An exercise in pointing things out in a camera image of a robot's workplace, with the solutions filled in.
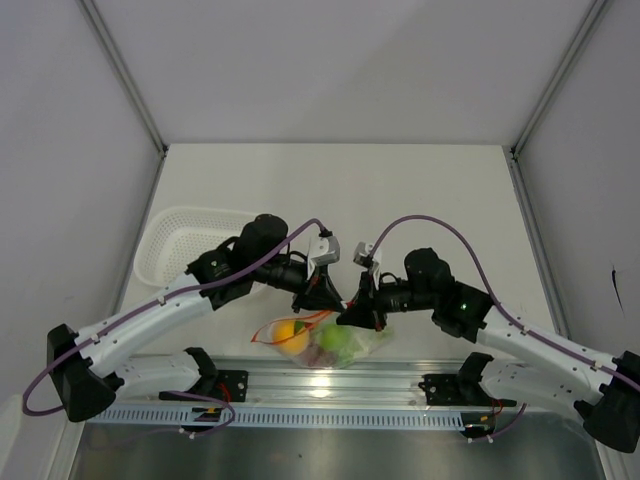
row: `green apple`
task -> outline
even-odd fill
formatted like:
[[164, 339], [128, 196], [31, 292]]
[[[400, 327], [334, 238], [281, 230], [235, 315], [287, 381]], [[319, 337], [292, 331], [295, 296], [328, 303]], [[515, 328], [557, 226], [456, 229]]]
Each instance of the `green apple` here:
[[349, 327], [343, 325], [327, 325], [320, 333], [318, 344], [330, 352], [339, 352], [349, 345], [351, 340]]

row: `cable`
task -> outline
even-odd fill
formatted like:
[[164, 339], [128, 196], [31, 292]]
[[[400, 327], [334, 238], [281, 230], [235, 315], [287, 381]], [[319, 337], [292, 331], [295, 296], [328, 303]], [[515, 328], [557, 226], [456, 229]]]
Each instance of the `cable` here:
[[132, 435], [132, 436], [127, 437], [127, 438], [125, 438], [123, 440], [119, 440], [117, 442], [109, 443], [107, 445], [103, 445], [103, 446], [99, 446], [99, 447], [95, 447], [95, 446], [90, 445], [89, 448], [91, 450], [95, 450], [95, 451], [109, 450], [111, 448], [121, 447], [123, 445], [128, 445], [131, 442], [135, 442], [136, 440], [140, 440], [141, 438], [150, 437], [150, 436], [156, 435], [158, 433], [169, 433], [169, 432], [170, 433], [179, 433], [181, 435], [187, 435], [190, 440], [194, 440], [196, 438], [201, 438], [201, 437], [208, 436], [208, 435], [211, 435], [213, 433], [219, 432], [220, 430], [223, 430], [223, 429], [227, 428], [236, 419], [236, 411], [235, 411], [235, 409], [228, 402], [225, 402], [223, 400], [218, 400], [217, 398], [213, 398], [213, 397], [205, 397], [203, 395], [195, 395], [193, 393], [187, 393], [187, 392], [169, 391], [168, 393], [171, 393], [171, 394], [179, 396], [179, 397], [188, 398], [189, 400], [201, 400], [203, 402], [215, 403], [215, 404], [219, 405], [220, 407], [222, 407], [223, 409], [229, 410], [231, 412], [231, 418], [229, 418], [225, 422], [221, 423], [220, 425], [216, 425], [215, 427], [208, 428], [207, 430], [205, 430], [203, 432], [199, 432], [199, 433], [197, 433], [197, 432], [188, 432], [188, 431], [184, 430], [182, 427], [180, 427], [178, 430], [176, 430], [175, 427], [160, 427], [160, 428], [154, 428], [153, 430], [149, 430], [147, 432], [139, 433], [137, 435]]
[[[302, 232], [304, 232], [307, 228], [309, 228], [311, 225], [314, 225], [314, 224], [317, 225], [320, 228], [321, 232], [324, 232], [324, 231], [327, 230], [326, 227], [322, 224], [322, 222], [320, 220], [318, 220], [317, 218], [312, 218], [312, 219], [306, 221], [305, 223], [303, 223], [300, 227], [298, 227], [291, 235], [289, 235], [282, 242], [280, 242], [278, 245], [276, 245], [264, 257], [262, 257], [260, 260], [257, 260], [255, 263], [252, 263], [248, 267], [243, 268], [239, 272], [236, 272], [236, 273], [234, 273], [232, 275], [229, 275], [228, 277], [225, 277], [225, 278], [223, 278], [221, 280], [217, 280], [215, 282], [205, 283], [205, 284], [202, 284], [202, 285], [191, 285], [191, 286], [188, 286], [188, 287], [178, 288], [178, 289], [176, 289], [176, 290], [174, 290], [172, 292], [168, 292], [168, 293], [166, 293], [164, 295], [164, 301], [170, 300], [170, 299], [172, 299], [174, 297], [177, 297], [178, 295], [182, 295], [184, 293], [193, 292], [193, 291], [208, 290], [210, 288], [218, 288], [218, 287], [222, 287], [224, 285], [227, 285], [229, 283], [235, 282], [236, 280], [244, 277], [245, 275], [250, 274], [251, 272], [253, 272], [257, 268], [259, 268], [262, 265], [264, 265], [265, 263], [267, 263], [269, 260], [271, 260], [273, 257], [275, 257], [284, 247], [289, 245]], [[106, 326], [105, 328], [103, 328], [102, 330], [100, 330], [97, 333], [98, 338], [105, 336], [107, 333], [109, 333], [110, 331], [118, 328], [120, 325], [122, 325], [123, 323], [127, 322], [128, 320], [131, 320], [133, 317], [135, 317], [137, 315], [140, 315], [141, 313], [144, 313], [147, 310], [149, 310], [149, 309], [151, 309], [151, 308], [153, 308], [153, 307], [155, 307], [157, 305], [161, 305], [159, 299], [152, 300], [149, 303], [146, 303], [146, 304], [144, 304], [144, 305], [142, 305], [142, 306], [140, 306], [138, 308], [135, 308], [134, 310], [131, 310], [130, 312], [124, 314], [118, 320], [113, 322], [112, 324], [110, 324], [110, 325]], [[64, 409], [64, 407], [62, 405], [60, 405], [58, 407], [49, 408], [47, 410], [32, 410], [27, 405], [27, 402], [29, 401], [29, 397], [31, 396], [31, 394], [33, 393], [35, 388], [38, 386], [38, 384], [40, 384], [40, 382], [42, 380], [44, 380], [44, 378], [47, 375], [49, 375], [49, 373], [51, 373], [55, 368], [57, 368], [63, 362], [65, 362], [69, 357], [75, 355], [76, 353], [78, 353], [83, 348], [91, 345], [93, 342], [94, 342], [93, 338], [88, 338], [84, 342], [81, 342], [80, 344], [76, 345], [72, 349], [66, 351], [65, 353], [60, 355], [58, 358], [56, 358], [53, 362], [48, 364], [46, 366], [46, 368], [44, 370], [42, 370], [36, 376], [36, 378], [33, 379], [33, 381], [27, 386], [27, 388], [25, 389], [24, 393], [22, 394], [22, 412], [25, 415], [28, 415], [30, 417], [44, 417], [46, 415], [51, 415], [52, 413], [56, 413], [56, 412], [59, 412], [59, 411]]]
[[509, 424], [507, 426], [505, 426], [501, 430], [498, 430], [497, 432], [493, 432], [491, 435], [485, 435], [484, 437], [478, 437], [478, 438], [475, 438], [475, 439], [469, 438], [469, 439], [467, 439], [467, 442], [468, 443], [477, 443], [477, 442], [493, 443], [493, 441], [496, 438], [501, 437], [502, 435], [507, 433], [509, 430], [513, 429], [513, 427], [520, 421], [520, 419], [524, 415], [524, 411], [526, 409], [527, 409], [527, 404], [523, 403], [522, 406], [520, 407], [520, 410], [518, 411], [518, 413], [514, 417], [514, 419], [511, 420], [511, 422], [509, 422]]
[[[385, 239], [385, 237], [389, 234], [389, 232], [391, 230], [393, 230], [394, 227], [396, 227], [397, 225], [403, 223], [403, 222], [407, 222], [409, 220], [426, 220], [428, 222], [433, 222], [433, 223], [437, 223], [438, 225], [446, 228], [447, 230], [449, 230], [451, 233], [453, 233], [458, 240], [460, 240], [462, 242], [462, 244], [466, 247], [467, 252], [469, 252], [469, 255], [471, 256], [471, 259], [473, 260], [473, 263], [476, 266], [476, 269], [478, 270], [478, 273], [480, 274], [480, 278], [482, 279], [482, 283], [484, 284], [484, 287], [487, 289], [487, 293], [489, 294], [489, 296], [491, 297], [491, 300], [493, 300], [494, 305], [496, 306], [496, 308], [498, 309], [498, 311], [507, 319], [509, 320], [509, 322], [511, 322], [513, 325], [515, 325], [520, 331], [525, 331], [526, 330], [526, 326], [521, 323], [518, 319], [516, 319], [513, 315], [511, 315], [509, 312], [507, 312], [507, 310], [502, 306], [502, 304], [500, 303], [500, 300], [498, 300], [498, 297], [496, 295], [496, 293], [493, 291], [493, 288], [491, 288], [491, 284], [489, 283], [489, 279], [487, 278], [487, 275], [484, 272], [484, 269], [482, 268], [482, 265], [480, 264], [480, 260], [478, 259], [478, 256], [476, 255], [476, 252], [473, 250], [473, 248], [471, 247], [471, 244], [467, 241], [466, 238], [464, 238], [462, 236], [462, 234], [456, 230], [454, 227], [452, 227], [451, 225], [449, 225], [447, 222], [440, 220], [439, 218], [436, 217], [431, 217], [428, 215], [407, 215], [405, 217], [401, 217], [397, 220], [395, 220], [394, 222], [392, 222], [387, 228], [384, 229], [384, 231], [382, 232], [382, 234], [380, 235], [380, 237], [378, 237], [378, 240], [376, 240], [376, 243], [373, 245], [373, 248], [371, 249], [371, 253], [369, 254], [369, 257], [373, 258], [374, 253], [376, 253], [376, 250], [378, 250], [378, 248], [380, 247], [380, 244], [382, 243], [382, 241]], [[553, 348], [554, 350], [557, 350], [561, 353], [564, 353], [565, 355], [573, 358], [574, 360], [578, 360], [581, 363], [584, 363], [585, 365], [588, 365], [591, 368], [594, 369], [600, 369], [603, 372], [611, 375], [614, 378], [617, 378], [618, 380], [620, 380], [621, 382], [626, 383], [628, 386], [630, 386], [631, 388], [633, 388], [636, 392], [640, 393], [640, 384], [634, 382], [633, 380], [631, 380], [630, 378], [626, 377], [625, 375], [622, 375], [621, 373], [616, 372], [615, 370], [604, 366], [604, 365], [600, 365], [598, 364], [598, 362], [591, 360], [588, 357], [585, 357], [584, 355], [580, 355], [579, 353], [576, 353], [562, 345], [557, 344], [556, 342], [554, 342], [553, 340], [550, 340], [548, 338], [546, 338], [543, 335], [540, 335], [537, 332], [534, 332], [532, 330], [526, 330], [526, 334], [527, 335], [531, 335], [531, 337], [535, 338], [536, 340], [544, 343], [545, 345], [547, 345], [548, 347]]]

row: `black base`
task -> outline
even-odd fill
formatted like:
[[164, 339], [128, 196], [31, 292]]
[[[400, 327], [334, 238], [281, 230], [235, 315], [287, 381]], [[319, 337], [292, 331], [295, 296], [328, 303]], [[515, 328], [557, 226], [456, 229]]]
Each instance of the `black base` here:
[[[492, 407], [489, 396], [477, 396], [468, 398], [460, 388], [458, 374], [455, 373], [431, 373], [422, 376], [423, 381], [418, 387], [427, 397], [427, 405], [434, 407]], [[500, 399], [504, 407], [515, 407], [516, 402], [509, 399]]]

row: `metal frame edge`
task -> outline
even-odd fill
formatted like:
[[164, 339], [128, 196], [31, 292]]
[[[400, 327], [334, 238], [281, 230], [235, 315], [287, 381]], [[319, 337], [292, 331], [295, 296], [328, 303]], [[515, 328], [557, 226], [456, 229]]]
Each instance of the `metal frame edge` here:
[[89, 28], [93, 31], [96, 40], [102, 47], [102, 51], [113, 70], [118, 82], [125, 95], [129, 99], [131, 107], [142, 122], [142, 125], [149, 136], [149, 139], [156, 147], [158, 152], [164, 153], [167, 149], [162, 135], [145, 104], [140, 89], [134, 81], [129, 68], [124, 61], [120, 50], [118, 49], [109, 28], [107, 27], [98, 6], [94, 0], [76, 0], [76, 4], [84, 15]]
[[520, 165], [508, 151], [505, 151], [505, 157], [507, 159], [507, 168], [509, 169], [509, 175], [511, 175], [516, 199], [520, 206], [520, 212], [522, 213], [524, 226], [527, 231], [527, 236], [529, 237], [529, 243], [533, 250], [533, 257], [535, 259], [536, 266], [538, 267], [538, 274], [540, 275], [540, 280], [542, 282], [542, 289], [547, 299], [547, 304], [549, 305], [551, 318], [556, 331], [567, 338], [571, 338], [566, 311], [562, 304], [558, 286], [551, 270], [551, 263], [549, 262], [549, 257], [547, 256], [547, 252], [544, 247], [540, 227], [536, 220], [533, 204], [531, 203], [531, 198], [527, 191], [522, 171], [520, 170]]
[[142, 234], [144, 233], [144, 228], [146, 227], [147, 221], [149, 220], [149, 212], [151, 211], [151, 204], [153, 203], [153, 199], [156, 195], [156, 191], [158, 190], [158, 184], [160, 183], [160, 177], [162, 176], [162, 170], [164, 169], [166, 158], [167, 158], [167, 154], [165, 152], [161, 155], [160, 162], [158, 163], [158, 167], [155, 171], [153, 184], [151, 185], [149, 196], [147, 197], [144, 210], [142, 211], [142, 215], [140, 217], [140, 224], [138, 225], [138, 230], [136, 231], [136, 236], [133, 241], [133, 245], [131, 246], [131, 249], [127, 256], [127, 261], [125, 264], [126, 268], [121, 273], [120, 278], [118, 280], [118, 290], [115, 297], [112, 299], [111, 308], [109, 309], [110, 315], [115, 315], [120, 311], [120, 308], [122, 308], [124, 293], [127, 289], [127, 284], [129, 282], [129, 278], [131, 277], [131, 272], [133, 271], [133, 259], [136, 256], [138, 245], [140, 244], [140, 240], [142, 239]]
[[520, 135], [518, 135], [518, 139], [512, 149], [516, 160], [518, 160], [522, 150], [543, 120], [612, 3], [613, 0], [593, 0], [591, 2], [569, 45], [565, 48], [560, 62], [542, 90], [542, 94], [527, 123], [521, 130]]
[[71, 423], [65, 420], [51, 465], [44, 478], [47, 480], [69, 479], [84, 425], [84, 423]]

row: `white wall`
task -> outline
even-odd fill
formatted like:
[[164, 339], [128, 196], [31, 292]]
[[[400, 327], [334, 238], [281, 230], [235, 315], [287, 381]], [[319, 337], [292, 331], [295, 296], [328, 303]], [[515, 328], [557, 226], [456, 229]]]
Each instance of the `white wall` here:
[[591, 0], [98, 0], [175, 142], [512, 144]]
[[638, 25], [613, 2], [521, 162], [572, 335], [616, 354], [640, 354]]
[[[0, 63], [2, 403], [49, 329], [108, 313], [158, 159], [74, 2], [3, 2]], [[38, 478], [62, 418], [24, 419], [3, 478]]]

